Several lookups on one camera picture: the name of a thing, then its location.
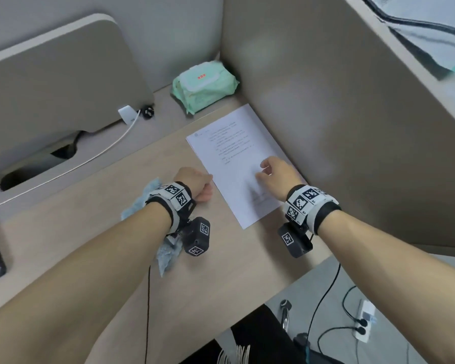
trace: forearm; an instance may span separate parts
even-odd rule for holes
[[[165,208],[148,204],[14,297],[0,309],[0,362],[83,363],[144,278],[170,224]]]
[[[318,234],[429,363],[455,362],[455,269],[341,211]]]

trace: paper sheet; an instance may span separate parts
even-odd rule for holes
[[[455,0],[373,0],[388,15],[455,27]],[[455,36],[438,30],[389,24],[429,53],[441,66],[455,70]]]
[[[281,205],[256,181],[269,156],[288,161],[249,104],[187,137],[243,229]]]

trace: power strip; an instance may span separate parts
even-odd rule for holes
[[[376,307],[372,304],[369,300],[361,300],[361,304],[359,304],[359,313],[357,318],[365,319],[367,321],[367,326],[363,327],[366,330],[366,333],[360,334],[358,331],[354,330],[353,335],[359,341],[367,343],[369,341],[369,336],[371,334],[371,327],[373,324],[376,323],[376,318],[374,317],[376,313]],[[356,322],[355,324],[356,329],[362,327],[360,323]]]

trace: wooden desk surface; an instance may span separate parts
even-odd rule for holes
[[[0,250],[9,268],[0,278],[0,306],[119,222],[122,210],[149,181],[169,181],[182,166],[203,169],[186,136],[243,103],[230,102],[0,224]],[[284,222],[280,210],[242,230],[216,188],[196,215],[211,222],[209,251],[196,258],[182,253],[163,278],[157,263],[152,265],[149,363],[178,363],[330,256],[315,238],[313,251],[293,259],[276,233]],[[96,342],[87,363],[142,363],[146,312],[145,278]]]

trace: blue cloth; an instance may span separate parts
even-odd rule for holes
[[[125,209],[121,213],[121,220],[130,217],[135,212],[139,211],[143,207],[145,207],[146,198],[148,193],[152,190],[157,189],[161,186],[162,183],[159,178],[151,181],[143,190],[142,195],[137,198],[137,200],[132,204],[130,208]],[[158,261],[158,269],[160,270],[160,276],[164,276],[164,272],[175,263],[177,257],[179,256],[180,252],[182,251],[182,240],[178,236],[177,238],[173,238],[171,236],[167,236],[164,239],[164,242],[158,248],[157,251],[157,261]]]

